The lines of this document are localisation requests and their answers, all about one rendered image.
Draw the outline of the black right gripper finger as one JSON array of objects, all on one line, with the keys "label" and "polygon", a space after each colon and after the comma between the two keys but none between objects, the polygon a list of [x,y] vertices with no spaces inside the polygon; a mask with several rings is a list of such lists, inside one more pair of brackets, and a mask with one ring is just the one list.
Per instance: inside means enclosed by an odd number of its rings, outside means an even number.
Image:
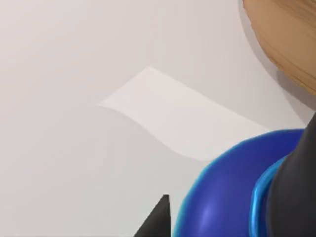
[{"label": "black right gripper finger", "polygon": [[133,237],[171,237],[169,195],[163,195]]}]

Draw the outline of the round wooden board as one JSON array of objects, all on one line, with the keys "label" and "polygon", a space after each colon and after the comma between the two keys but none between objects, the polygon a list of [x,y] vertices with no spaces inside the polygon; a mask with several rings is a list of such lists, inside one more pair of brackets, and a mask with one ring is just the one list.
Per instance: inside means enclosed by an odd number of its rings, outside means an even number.
[{"label": "round wooden board", "polygon": [[316,0],[242,0],[269,60],[316,95]]}]

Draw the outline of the black cone-shaped post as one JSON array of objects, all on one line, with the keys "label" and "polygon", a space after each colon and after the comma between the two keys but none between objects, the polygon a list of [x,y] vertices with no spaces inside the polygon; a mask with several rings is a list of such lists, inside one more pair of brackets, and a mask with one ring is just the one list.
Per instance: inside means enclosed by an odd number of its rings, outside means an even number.
[{"label": "black cone-shaped post", "polygon": [[316,113],[269,189],[269,237],[316,237]]}]

